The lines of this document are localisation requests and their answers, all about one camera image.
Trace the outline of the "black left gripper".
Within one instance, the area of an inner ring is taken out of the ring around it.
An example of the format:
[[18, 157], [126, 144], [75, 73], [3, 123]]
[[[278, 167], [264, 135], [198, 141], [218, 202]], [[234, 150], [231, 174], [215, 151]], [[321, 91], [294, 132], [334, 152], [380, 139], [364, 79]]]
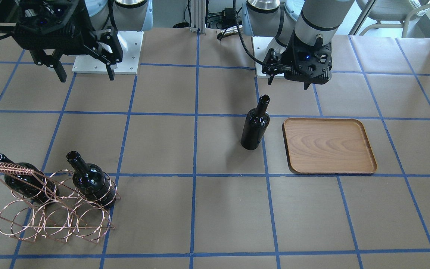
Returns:
[[[283, 52], [283, 64], [290, 66], [284, 72], [284, 78], [290, 81], [303, 82], [307, 90], [311, 84], [326, 84], [331, 80], [332, 44], [323, 45], [322, 37], [316, 38], [315, 46], [301, 41], [293, 32], [286, 50]], [[274, 80], [274, 74], [268, 77], [268, 85]]]

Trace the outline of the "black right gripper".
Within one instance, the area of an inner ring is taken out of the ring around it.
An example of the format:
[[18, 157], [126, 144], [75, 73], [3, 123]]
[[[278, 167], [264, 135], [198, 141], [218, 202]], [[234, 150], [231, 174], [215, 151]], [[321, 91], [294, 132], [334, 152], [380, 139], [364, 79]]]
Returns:
[[89, 55], [105, 64], [114, 80], [114, 68], [123, 60], [118, 32], [96, 32], [83, 0], [21, 0], [18, 7], [13, 38], [30, 50], [36, 65], [52, 68], [65, 83], [62, 55]]

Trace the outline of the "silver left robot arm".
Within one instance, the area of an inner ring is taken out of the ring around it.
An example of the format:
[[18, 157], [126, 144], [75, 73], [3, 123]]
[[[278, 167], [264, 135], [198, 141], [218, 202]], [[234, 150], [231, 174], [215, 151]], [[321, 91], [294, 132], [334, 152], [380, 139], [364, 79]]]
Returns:
[[296, 10], [295, 0], [247, 0], [242, 5], [243, 33], [270, 37], [261, 65], [268, 84], [277, 75], [286, 80], [326, 84], [331, 80], [331, 41], [353, 5], [352, 0], [304, 0]]

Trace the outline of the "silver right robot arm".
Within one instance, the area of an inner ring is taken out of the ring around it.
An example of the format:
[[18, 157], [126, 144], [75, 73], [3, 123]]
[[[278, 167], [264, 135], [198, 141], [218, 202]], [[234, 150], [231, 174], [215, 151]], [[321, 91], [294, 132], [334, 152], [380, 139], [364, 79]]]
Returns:
[[67, 75], [62, 56], [83, 74], [138, 73], [144, 32], [152, 29], [151, 0], [22, 0], [12, 37], [34, 63]]

